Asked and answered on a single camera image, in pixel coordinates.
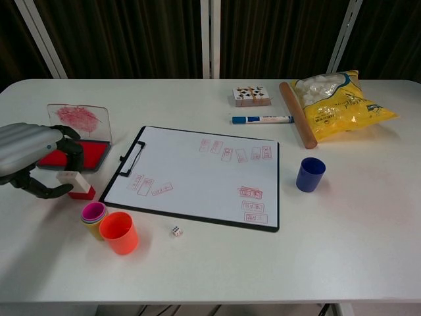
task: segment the transparent lid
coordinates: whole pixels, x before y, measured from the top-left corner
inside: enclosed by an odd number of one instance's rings
[[[51,125],[66,125],[83,140],[100,140],[112,145],[108,110],[93,105],[48,104]]]

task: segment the yellow cup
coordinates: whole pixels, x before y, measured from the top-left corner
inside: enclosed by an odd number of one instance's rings
[[[85,225],[85,227],[91,232],[91,234],[98,240],[104,240],[101,236],[101,234],[99,233],[99,224],[101,224],[101,222],[104,220],[105,217],[107,217],[108,215],[108,211],[106,211],[105,216],[95,222],[95,223],[85,223],[82,219],[80,219],[80,221]]]

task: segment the clipboard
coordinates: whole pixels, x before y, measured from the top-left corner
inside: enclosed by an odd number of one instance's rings
[[[277,232],[278,142],[144,126],[99,198],[110,207]]]

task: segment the red stamp mark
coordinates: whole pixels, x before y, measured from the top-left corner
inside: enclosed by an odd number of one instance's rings
[[[172,190],[172,184],[171,184],[171,182],[167,182],[167,183],[164,183],[160,188],[152,190],[151,193],[152,193],[153,196],[157,196],[158,194],[161,194],[161,193],[164,193],[164,192],[167,192],[167,191],[171,191],[171,190]]]
[[[231,161],[232,156],[232,148],[224,148],[224,152],[222,153],[222,161]]]
[[[260,147],[253,147],[251,150],[251,160],[260,160],[262,149]]]
[[[202,140],[200,143],[199,151],[208,151],[211,145],[211,140]]]
[[[264,213],[264,204],[262,203],[243,201],[241,203],[241,208],[244,211]]]
[[[142,178],[143,178],[142,174],[136,174],[133,177],[133,180],[127,186],[127,189],[135,191],[137,187],[139,186],[140,180],[142,180]]]
[[[147,196],[149,193],[149,190],[151,189],[152,183],[154,180],[146,178],[142,184],[140,185],[139,191],[137,191],[137,194],[140,196]]]
[[[235,153],[237,154],[237,158],[238,158],[238,162],[239,163],[246,163],[248,162],[247,160],[247,156],[245,154],[245,150],[244,149],[236,149]]]
[[[268,223],[268,215],[267,214],[244,213],[244,221],[245,222],[252,222],[252,223],[267,224]]]
[[[62,107],[57,111],[60,122],[77,130],[92,133],[100,120],[84,107]]]
[[[222,149],[222,145],[224,145],[224,142],[221,142],[220,140],[215,140],[210,152],[211,153],[220,153],[221,149]]]
[[[272,148],[270,146],[262,146],[263,159],[272,159]]]
[[[252,189],[246,186],[242,186],[239,189],[239,195],[242,196],[243,198],[248,197],[248,198],[253,198],[253,199],[262,199],[263,192],[260,191],[259,189]]]

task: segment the orange cup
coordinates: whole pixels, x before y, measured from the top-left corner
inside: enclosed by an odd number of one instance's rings
[[[99,225],[99,233],[119,255],[127,255],[139,243],[133,220],[125,212],[115,212],[106,216]]]

